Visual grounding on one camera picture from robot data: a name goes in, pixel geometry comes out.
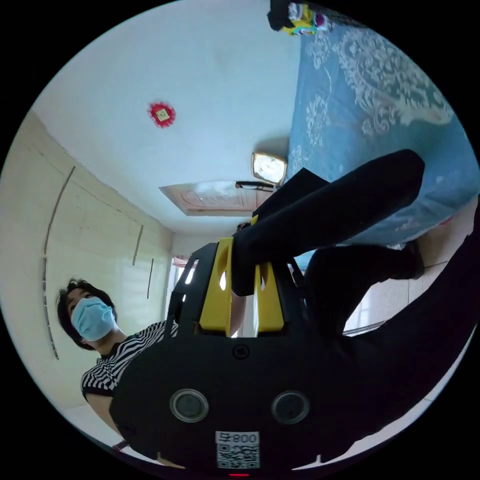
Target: blue surgical mask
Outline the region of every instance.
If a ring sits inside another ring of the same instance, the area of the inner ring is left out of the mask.
[[[89,342],[100,340],[116,325],[112,307],[96,296],[82,298],[76,304],[71,314],[71,323]]]

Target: striped shirt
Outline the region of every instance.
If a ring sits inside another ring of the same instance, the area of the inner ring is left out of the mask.
[[[116,343],[108,355],[102,355],[96,365],[85,372],[81,378],[81,392],[87,394],[113,397],[115,387],[119,384],[122,373],[129,363],[143,350],[164,337],[166,322],[154,323],[145,330],[130,335],[121,343]],[[178,324],[173,323],[172,337],[177,335]]]

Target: floor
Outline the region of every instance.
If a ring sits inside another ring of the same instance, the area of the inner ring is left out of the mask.
[[[389,280],[373,286],[348,320],[345,330],[357,329],[388,320],[427,290],[445,268],[465,237],[471,233],[477,203],[478,201],[475,199],[447,224],[431,230],[418,240],[426,266],[422,278],[419,280]],[[468,344],[437,386],[420,403],[402,418],[387,425],[378,433],[357,441],[344,455],[332,460],[332,462],[357,455],[374,445],[378,445],[413,423],[429,407],[450,380],[467,346]],[[317,467],[321,464],[321,458],[319,457],[315,463],[300,468]]]

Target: bed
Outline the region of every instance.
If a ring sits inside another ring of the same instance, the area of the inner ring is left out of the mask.
[[[332,182],[400,149],[425,161],[417,200],[344,245],[399,248],[419,237],[480,193],[480,167],[446,99],[384,37],[340,25],[303,36],[286,179],[305,167]],[[311,256],[296,259],[302,270]]]

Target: red ceiling decoration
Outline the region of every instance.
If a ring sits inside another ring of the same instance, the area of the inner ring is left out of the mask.
[[[163,101],[151,103],[148,109],[148,114],[155,122],[155,125],[161,129],[169,127],[176,117],[173,107]]]

